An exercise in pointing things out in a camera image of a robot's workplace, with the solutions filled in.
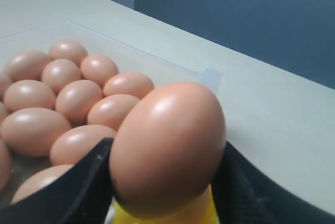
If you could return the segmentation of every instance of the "plastic container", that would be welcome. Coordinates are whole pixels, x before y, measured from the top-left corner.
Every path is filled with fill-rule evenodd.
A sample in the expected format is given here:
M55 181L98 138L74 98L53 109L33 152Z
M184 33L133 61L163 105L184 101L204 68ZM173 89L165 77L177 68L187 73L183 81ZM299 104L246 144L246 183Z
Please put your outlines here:
M70 21L61 21L0 38L0 67L3 70L7 61L21 51L37 49L48 52L53 42L63 39L80 41L89 53L110 57L121 72L138 71L148 75L156 87L176 81L195 81L206 85L215 93L220 83L221 74L213 70L204 69L201 73L187 70ZM22 182L51 165L48 158L30 159L17 155L13 155L13 158L12 177L7 187L0 192L0 207L10 203Z

